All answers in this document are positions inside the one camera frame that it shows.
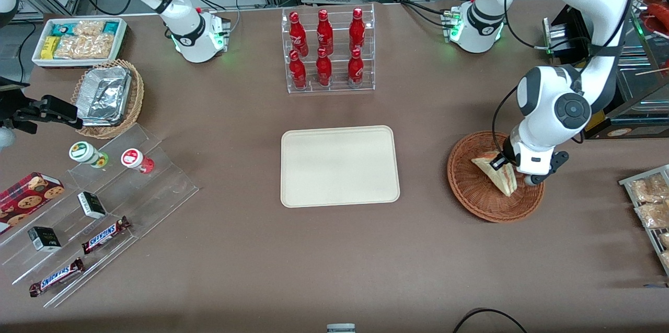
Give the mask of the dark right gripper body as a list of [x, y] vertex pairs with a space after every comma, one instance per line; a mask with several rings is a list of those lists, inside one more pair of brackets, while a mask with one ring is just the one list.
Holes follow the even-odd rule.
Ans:
[[1, 78], [2, 127], [15, 129], [14, 114], [24, 106], [24, 83]]

